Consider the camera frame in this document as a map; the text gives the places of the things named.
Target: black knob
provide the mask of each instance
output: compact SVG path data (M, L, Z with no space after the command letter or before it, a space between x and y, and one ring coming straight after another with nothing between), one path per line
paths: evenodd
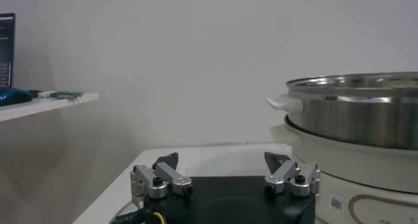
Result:
M298 175L295 177L296 184L303 184L305 183L305 177L302 175Z
M154 179L152 179L152 185L153 186L160 186L163 185L164 180L161 179L160 177L155 177Z

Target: white shelf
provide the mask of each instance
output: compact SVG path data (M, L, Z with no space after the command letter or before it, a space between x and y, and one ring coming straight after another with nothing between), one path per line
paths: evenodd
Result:
M57 100L53 98L33 99L33 101L22 104L12 104L0 107L0 121L11 120L22 116L33 115L49 110L55 110L75 104L94 101L99 98L98 93L85 93L77 100Z

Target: white table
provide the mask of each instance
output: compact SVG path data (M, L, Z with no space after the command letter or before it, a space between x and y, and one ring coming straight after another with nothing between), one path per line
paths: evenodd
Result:
M134 165L149 167L158 157L177 152L177 171L185 176L266 176L264 152L290 156L285 144L243 144L200 148L152 149L142 152L73 224L108 224L131 200L129 173Z

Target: label sticker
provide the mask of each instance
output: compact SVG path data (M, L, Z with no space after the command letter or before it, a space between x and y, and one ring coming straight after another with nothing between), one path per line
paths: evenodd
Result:
M342 214L344 208L344 200L340 197L331 196L329 208L338 214Z

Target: pot handle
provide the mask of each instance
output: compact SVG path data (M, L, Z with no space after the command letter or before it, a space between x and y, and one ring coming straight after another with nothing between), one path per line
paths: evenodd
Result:
M302 112L303 105L300 99L282 94L278 97L267 98L267 103L275 110L284 110L287 113Z

